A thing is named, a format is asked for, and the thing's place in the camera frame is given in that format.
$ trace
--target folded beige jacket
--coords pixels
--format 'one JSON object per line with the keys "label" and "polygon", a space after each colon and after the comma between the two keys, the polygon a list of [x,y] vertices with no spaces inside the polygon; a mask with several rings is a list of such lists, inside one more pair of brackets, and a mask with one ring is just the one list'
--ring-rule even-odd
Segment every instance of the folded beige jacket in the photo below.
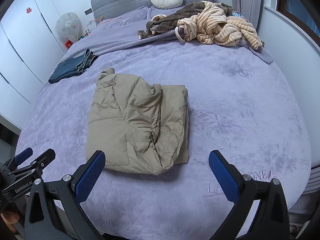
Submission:
{"label": "folded beige jacket", "polygon": [[155,175],[186,163],[187,96],[183,85],[150,86],[142,77],[105,69],[89,112],[87,159],[101,150],[107,169]]}

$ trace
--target bed sheet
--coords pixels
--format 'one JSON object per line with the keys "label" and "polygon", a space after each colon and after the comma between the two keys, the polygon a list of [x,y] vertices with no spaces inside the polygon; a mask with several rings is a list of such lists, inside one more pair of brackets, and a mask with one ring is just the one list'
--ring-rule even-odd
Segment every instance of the bed sheet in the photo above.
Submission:
{"label": "bed sheet", "polygon": [[[119,38],[125,37],[121,30],[126,26],[115,28]],[[79,47],[86,39],[91,49],[90,36]],[[79,47],[72,45],[66,57],[80,53]],[[55,150],[44,181],[59,180],[85,163],[88,113],[98,75],[107,67],[142,76],[149,84],[185,85],[190,157],[160,176],[104,170],[81,204],[101,232],[131,240],[209,239],[233,205],[210,170],[208,156],[214,149],[242,174],[262,181],[279,178],[288,207],[303,192],[310,175],[310,143],[276,63],[268,65],[239,46],[177,40],[103,54],[81,76],[45,85],[17,146],[17,153],[33,148],[34,157]],[[240,234],[248,230],[254,211]]]}

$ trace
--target cream striped blanket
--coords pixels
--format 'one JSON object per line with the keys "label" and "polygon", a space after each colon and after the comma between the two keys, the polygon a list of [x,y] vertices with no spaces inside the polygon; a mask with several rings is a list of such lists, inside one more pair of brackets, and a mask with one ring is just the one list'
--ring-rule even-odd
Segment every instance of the cream striped blanket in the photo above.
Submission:
{"label": "cream striped blanket", "polygon": [[[249,41],[253,49],[262,46],[253,25],[245,19],[237,16],[226,16],[224,10],[218,7],[218,3],[202,1],[205,8],[198,15],[178,20],[175,34],[179,41],[191,41],[197,39],[201,44],[218,44],[223,46],[236,46],[241,39]],[[152,20],[158,20],[166,15],[157,15]],[[178,30],[183,29],[183,38]]]}

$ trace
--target window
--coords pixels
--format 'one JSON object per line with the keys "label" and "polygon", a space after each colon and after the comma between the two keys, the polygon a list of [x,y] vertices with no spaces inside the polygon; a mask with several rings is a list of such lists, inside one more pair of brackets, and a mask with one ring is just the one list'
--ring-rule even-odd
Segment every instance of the window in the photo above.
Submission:
{"label": "window", "polygon": [[278,0],[277,11],[297,24],[320,46],[320,30],[300,0]]}

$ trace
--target blue gripper pad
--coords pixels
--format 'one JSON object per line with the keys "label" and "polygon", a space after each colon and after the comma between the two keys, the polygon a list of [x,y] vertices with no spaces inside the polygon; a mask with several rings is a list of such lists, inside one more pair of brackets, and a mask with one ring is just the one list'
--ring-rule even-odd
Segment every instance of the blue gripper pad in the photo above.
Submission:
{"label": "blue gripper pad", "polygon": [[227,199],[236,204],[240,197],[239,185],[214,151],[210,152],[209,165]]}
{"label": "blue gripper pad", "polygon": [[105,165],[106,156],[104,152],[100,151],[79,182],[75,185],[75,199],[78,204],[87,200]]}
{"label": "blue gripper pad", "polygon": [[33,155],[33,150],[30,147],[28,147],[23,152],[21,152],[17,156],[15,156],[14,163],[16,165],[21,165],[25,160],[30,158],[32,155]]}

